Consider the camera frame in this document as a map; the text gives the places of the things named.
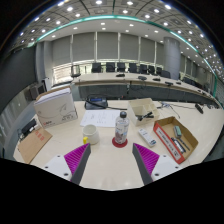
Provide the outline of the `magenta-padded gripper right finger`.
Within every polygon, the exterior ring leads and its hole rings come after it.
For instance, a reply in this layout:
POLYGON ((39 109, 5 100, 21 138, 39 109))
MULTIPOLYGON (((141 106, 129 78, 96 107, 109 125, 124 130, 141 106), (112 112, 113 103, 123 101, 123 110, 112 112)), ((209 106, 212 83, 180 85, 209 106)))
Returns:
POLYGON ((132 153, 144 185, 181 170, 181 167, 168 155, 158 155, 137 143, 133 144, 132 153))

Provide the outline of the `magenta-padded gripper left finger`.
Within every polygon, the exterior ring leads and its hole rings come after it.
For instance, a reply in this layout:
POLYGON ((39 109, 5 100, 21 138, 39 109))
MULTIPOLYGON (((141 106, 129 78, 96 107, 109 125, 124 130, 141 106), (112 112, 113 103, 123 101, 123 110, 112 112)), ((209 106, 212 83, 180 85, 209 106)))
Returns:
POLYGON ((87 143, 70 151, 66 155, 56 155, 43 166, 43 169, 79 185, 90 154, 91 147, 87 143))

